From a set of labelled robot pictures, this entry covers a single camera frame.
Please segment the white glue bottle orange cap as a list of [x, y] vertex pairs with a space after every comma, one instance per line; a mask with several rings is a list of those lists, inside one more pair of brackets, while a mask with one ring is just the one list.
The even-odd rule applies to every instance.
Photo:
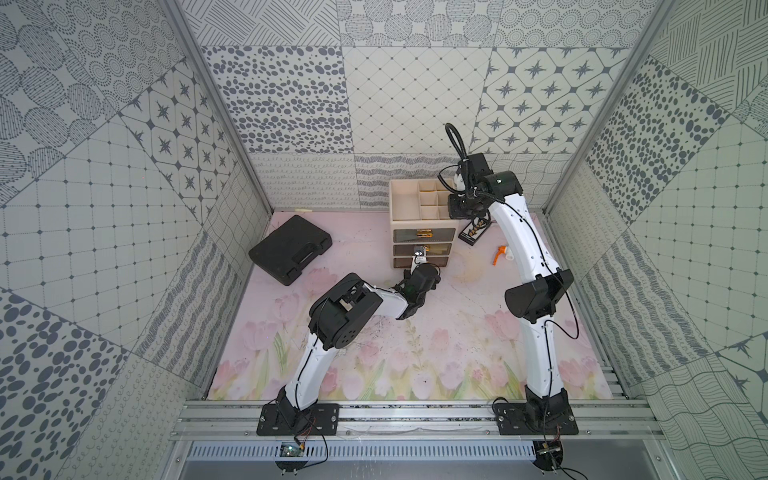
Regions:
[[501, 258], [510, 262], [515, 260], [515, 256], [509, 246], [504, 245], [497, 248], [492, 264], [496, 266]]

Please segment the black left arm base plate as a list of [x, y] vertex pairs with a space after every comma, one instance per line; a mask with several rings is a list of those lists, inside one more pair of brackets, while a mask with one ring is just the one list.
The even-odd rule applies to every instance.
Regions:
[[261, 409], [258, 436], [334, 436], [337, 432], [338, 404], [320, 404], [300, 411], [290, 403], [270, 403]]

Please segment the black plastic tool case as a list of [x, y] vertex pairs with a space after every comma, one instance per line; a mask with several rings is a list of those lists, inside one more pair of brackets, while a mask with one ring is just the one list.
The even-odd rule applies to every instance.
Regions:
[[251, 261], [284, 286], [290, 286], [303, 270], [333, 244], [328, 232], [294, 215], [248, 253]]

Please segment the floral pink table mat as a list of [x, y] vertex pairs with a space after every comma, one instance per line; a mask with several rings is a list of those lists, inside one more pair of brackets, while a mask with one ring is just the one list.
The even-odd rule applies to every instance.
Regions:
[[[349, 273], [389, 287], [392, 265], [384, 212], [315, 212], [311, 223], [331, 248], [284, 286], [254, 269], [214, 376], [213, 400], [271, 400], [297, 371], [311, 305]], [[498, 255], [504, 237], [490, 229], [475, 245], [457, 243], [441, 282], [411, 318], [375, 317], [334, 359], [322, 400], [520, 399], [526, 358], [520, 322], [505, 291], [519, 283], [516, 265]]]

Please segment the aluminium mounting rail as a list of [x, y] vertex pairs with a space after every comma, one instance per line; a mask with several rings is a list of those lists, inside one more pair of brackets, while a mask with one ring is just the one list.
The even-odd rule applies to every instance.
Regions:
[[191, 461], [261, 461], [297, 470], [332, 461], [534, 461], [595, 450], [637, 447], [658, 463], [670, 453], [661, 427], [642, 400], [578, 400], [579, 433], [500, 435], [491, 401], [342, 402], [334, 436], [258, 436], [264, 402], [190, 401], [173, 427], [167, 472]]

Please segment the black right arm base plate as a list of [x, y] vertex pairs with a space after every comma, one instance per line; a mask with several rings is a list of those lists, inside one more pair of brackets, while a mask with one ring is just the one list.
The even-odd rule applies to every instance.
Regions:
[[528, 403], [495, 402], [491, 408], [500, 435], [557, 437], [579, 433], [575, 415], [568, 404], [538, 407]]

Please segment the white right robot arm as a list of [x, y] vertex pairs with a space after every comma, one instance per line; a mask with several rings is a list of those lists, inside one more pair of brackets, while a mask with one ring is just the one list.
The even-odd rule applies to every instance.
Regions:
[[521, 183], [511, 171], [495, 173], [485, 156], [468, 154], [457, 128], [445, 131], [459, 160], [454, 180], [438, 181], [449, 191], [452, 219], [489, 217], [500, 227], [518, 267], [521, 284], [505, 291], [511, 314], [521, 323], [526, 350], [526, 420], [536, 431], [553, 429], [569, 418], [569, 400], [554, 350], [553, 315], [573, 283], [570, 270], [559, 267], [545, 248], [531, 218]]

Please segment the beige drawer organizer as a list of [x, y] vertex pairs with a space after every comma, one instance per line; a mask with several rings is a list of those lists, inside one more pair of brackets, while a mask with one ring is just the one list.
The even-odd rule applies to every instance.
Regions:
[[449, 217], [448, 196], [450, 192], [433, 179], [395, 179], [389, 183], [389, 217], [392, 232], [392, 266], [395, 229], [455, 228], [453, 245], [461, 230], [461, 221]]

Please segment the black battery holder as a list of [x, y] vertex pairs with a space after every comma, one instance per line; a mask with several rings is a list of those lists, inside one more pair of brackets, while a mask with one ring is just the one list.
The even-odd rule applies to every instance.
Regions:
[[474, 218], [461, 230], [458, 239], [473, 246], [484, 235], [491, 223], [489, 218]]

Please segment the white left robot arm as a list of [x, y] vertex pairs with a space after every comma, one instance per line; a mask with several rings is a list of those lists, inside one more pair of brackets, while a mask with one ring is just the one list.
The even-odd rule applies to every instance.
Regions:
[[276, 398], [278, 415], [297, 427], [319, 399], [319, 390], [336, 353], [346, 348], [375, 317], [405, 320], [424, 306], [441, 280], [440, 268], [422, 263], [406, 270], [391, 288], [375, 287], [350, 273], [310, 308], [309, 336], [295, 376]]

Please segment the translucent drawer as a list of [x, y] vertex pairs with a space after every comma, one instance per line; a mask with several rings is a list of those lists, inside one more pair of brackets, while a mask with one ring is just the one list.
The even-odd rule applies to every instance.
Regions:
[[395, 229], [394, 243], [450, 243], [454, 241], [455, 228]]
[[[443, 268], [448, 265], [449, 258], [447, 256], [436, 256], [436, 257], [428, 256], [426, 259], [426, 262], [434, 264], [437, 267]], [[396, 269], [410, 269], [412, 267], [412, 264], [413, 264], [412, 257], [395, 257], [393, 259], [393, 267]]]
[[428, 244], [394, 244], [394, 257], [411, 257], [417, 250], [423, 249], [425, 254], [430, 256], [447, 257], [451, 253], [451, 243], [428, 243]]

